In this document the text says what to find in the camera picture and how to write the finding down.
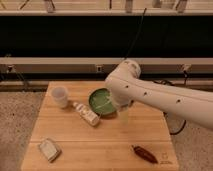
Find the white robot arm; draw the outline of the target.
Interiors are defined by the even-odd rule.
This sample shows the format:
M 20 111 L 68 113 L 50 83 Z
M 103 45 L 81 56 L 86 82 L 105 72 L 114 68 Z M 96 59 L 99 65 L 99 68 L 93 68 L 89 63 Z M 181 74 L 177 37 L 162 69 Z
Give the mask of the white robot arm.
M 213 92 L 144 81 L 140 74 L 139 64 L 127 59 L 107 76 L 105 86 L 115 107 L 138 101 L 213 130 Z

